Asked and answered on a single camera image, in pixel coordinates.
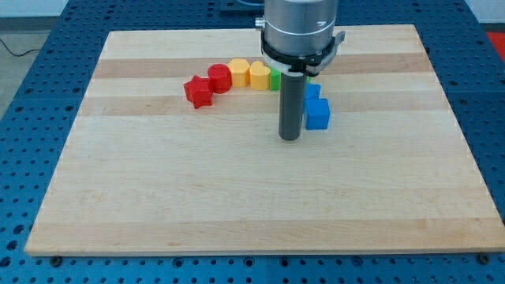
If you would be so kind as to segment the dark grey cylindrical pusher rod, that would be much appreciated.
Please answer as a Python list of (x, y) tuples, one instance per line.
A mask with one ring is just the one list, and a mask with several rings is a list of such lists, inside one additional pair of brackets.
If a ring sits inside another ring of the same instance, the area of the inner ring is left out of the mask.
[(301, 133), (306, 75), (281, 74), (279, 96), (279, 136), (284, 140), (296, 140)]

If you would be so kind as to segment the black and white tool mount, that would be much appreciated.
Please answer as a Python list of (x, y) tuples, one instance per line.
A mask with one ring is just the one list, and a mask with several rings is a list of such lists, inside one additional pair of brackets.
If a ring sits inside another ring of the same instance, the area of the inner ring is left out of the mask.
[(261, 53), (267, 65), (288, 76), (316, 77), (326, 69), (335, 59), (339, 45), (345, 40), (346, 32), (340, 31), (332, 37), (331, 42), (322, 51), (310, 55), (287, 55), (276, 51), (271, 47), (264, 32), (260, 33)]

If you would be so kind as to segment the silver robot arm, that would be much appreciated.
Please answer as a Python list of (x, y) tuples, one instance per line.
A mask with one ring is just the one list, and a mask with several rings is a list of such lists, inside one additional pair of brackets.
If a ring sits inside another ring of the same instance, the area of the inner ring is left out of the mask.
[(256, 19), (264, 61), (281, 73), (279, 136), (296, 140), (301, 134), (307, 79), (334, 60), (344, 31), (334, 33), (336, 0), (267, 0)]

